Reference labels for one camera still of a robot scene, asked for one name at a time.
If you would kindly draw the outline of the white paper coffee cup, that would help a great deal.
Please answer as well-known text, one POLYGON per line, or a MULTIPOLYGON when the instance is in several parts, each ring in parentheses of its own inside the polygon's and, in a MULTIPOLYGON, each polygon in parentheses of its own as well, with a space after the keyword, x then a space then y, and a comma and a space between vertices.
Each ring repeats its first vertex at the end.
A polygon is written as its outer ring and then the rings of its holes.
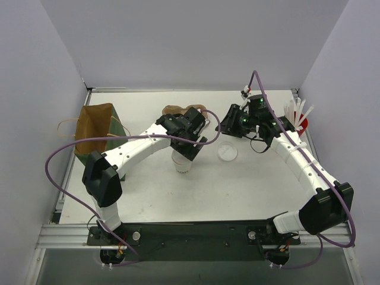
POLYGON ((187 173, 191 169, 192 162, 176 150, 172 151, 172 161, 179 173, 187 173))

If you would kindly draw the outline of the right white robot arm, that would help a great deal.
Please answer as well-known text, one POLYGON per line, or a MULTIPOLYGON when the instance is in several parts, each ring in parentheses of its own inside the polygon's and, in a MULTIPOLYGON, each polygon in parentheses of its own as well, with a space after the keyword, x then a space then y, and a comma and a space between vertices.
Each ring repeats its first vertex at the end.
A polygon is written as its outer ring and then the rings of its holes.
POLYGON ((237 138, 256 132, 283 159, 304 189, 307 202, 300 210, 273 218, 279 234, 305 230, 317 235, 349 219, 353 188, 323 169, 293 124, 285 116, 273 117, 262 95, 251 96, 243 106, 232 104, 219 130, 237 138))

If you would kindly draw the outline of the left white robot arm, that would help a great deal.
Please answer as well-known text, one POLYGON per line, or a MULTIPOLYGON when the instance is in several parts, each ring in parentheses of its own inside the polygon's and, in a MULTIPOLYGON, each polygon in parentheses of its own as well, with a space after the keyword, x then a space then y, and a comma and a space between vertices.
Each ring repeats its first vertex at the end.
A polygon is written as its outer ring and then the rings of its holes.
POLYGON ((141 134, 143 137, 140 139, 129 139, 114 149, 104 153, 93 151, 89 155, 82 182, 96 206, 102 223, 100 236, 106 243, 115 244, 122 236, 117 207, 117 200, 122 195, 121 178, 148 156, 167 147, 193 161, 202 147, 178 138, 207 142, 206 137, 200 137, 205 124, 206 118, 201 112, 190 107, 183 115, 161 115, 141 134))

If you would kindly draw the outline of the clear plastic cup lid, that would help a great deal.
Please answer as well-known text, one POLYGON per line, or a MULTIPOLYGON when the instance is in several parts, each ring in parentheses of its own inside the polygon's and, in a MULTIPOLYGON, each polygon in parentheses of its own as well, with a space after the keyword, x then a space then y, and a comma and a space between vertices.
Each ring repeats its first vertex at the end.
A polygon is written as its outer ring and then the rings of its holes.
POLYGON ((217 148, 217 156, 224 162, 231 162, 237 158, 238 150, 230 142, 221 142, 217 148))

